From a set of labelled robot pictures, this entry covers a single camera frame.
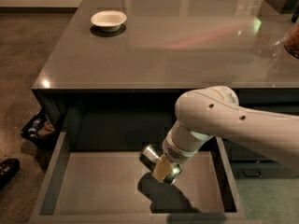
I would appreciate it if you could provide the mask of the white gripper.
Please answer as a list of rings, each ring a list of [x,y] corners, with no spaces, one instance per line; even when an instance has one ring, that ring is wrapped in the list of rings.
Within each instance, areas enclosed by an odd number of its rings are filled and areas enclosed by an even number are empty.
[[[163,153],[156,163],[152,176],[158,181],[163,182],[173,171],[173,162],[183,164],[190,160],[195,151],[185,151],[176,146],[171,133],[168,133],[163,141]]]

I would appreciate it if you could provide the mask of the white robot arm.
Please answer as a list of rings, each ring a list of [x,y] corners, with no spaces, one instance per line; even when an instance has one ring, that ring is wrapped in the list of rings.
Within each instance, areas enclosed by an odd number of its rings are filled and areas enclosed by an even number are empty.
[[[176,122],[163,141],[153,177],[164,182],[211,137],[228,139],[299,169],[299,117],[239,105],[234,91],[217,86],[187,91],[175,104]]]

